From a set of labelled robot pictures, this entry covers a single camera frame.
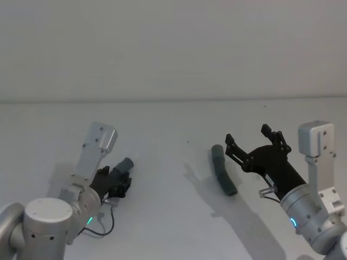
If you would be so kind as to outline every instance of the white tabletop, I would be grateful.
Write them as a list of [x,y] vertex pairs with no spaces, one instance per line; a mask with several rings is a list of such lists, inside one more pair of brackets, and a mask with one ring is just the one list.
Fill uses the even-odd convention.
[[[211,146],[224,145],[232,133],[250,152],[268,143],[263,123],[283,132],[293,149],[289,160],[307,180],[297,128],[316,119],[333,122],[335,184],[347,203],[347,99],[0,105],[0,111],[0,205],[56,194],[93,121],[119,133],[102,165],[124,157],[135,163],[113,233],[81,235],[67,246],[67,260],[323,259],[295,235],[277,203],[259,198],[267,187],[262,178],[231,159],[226,165],[239,194],[226,197],[214,178]],[[106,230],[108,211],[103,206]],[[90,227],[102,231],[97,220]]]

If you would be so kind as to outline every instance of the gray foam tube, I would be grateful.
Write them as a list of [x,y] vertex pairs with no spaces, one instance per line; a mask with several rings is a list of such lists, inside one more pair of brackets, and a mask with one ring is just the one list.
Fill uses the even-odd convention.
[[237,188],[235,187],[235,184],[233,183],[233,181],[230,179],[228,172],[226,170],[226,166],[224,164],[225,157],[224,157],[223,146],[221,145],[212,146],[211,153],[212,153],[212,162],[215,168],[217,180],[219,184],[221,185],[224,193],[227,196],[232,196],[237,194]]
[[134,167],[134,163],[132,162],[130,158],[127,157],[123,161],[121,161],[119,164],[117,164],[115,169],[117,169],[120,172],[120,174],[124,174],[130,171],[132,167]]

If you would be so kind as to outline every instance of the cable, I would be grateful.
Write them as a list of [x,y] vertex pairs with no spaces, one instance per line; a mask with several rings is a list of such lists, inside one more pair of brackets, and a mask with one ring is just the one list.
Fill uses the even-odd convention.
[[274,198],[271,198],[271,197],[268,197],[268,196],[264,196],[263,198],[270,199],[270,200],[273,200],[274,202],[277,202],[277,203],[281,204],[281,202],[279,200],[277,200],[277,199],[274,199]]
[[115,222],[115,220],[114,220],[114,214],[113,214],[113,207],[111,207],[111,218],[112,218],[112,226],[111,226],[111,229],[109,230],[109,232],[107,232],[107,233],[99,233],[99,232],[96,232],[96,231],[94,231],[94,230],[92,230],[92,229],[89,229],[89,228],[87,228],[87,227],[84,227],[84,228],[78,233],[78,235],[79,235],[80,233],[82,233],[83,231],[89,231],[90,233],[93,233],[93,234],[95,234],[95,235],[97,235],[97,236],[100,236],[100,237],[105,237],[105,236],[111,234],[111,232],[112,232],[113,229],[114,229],[114,222]]

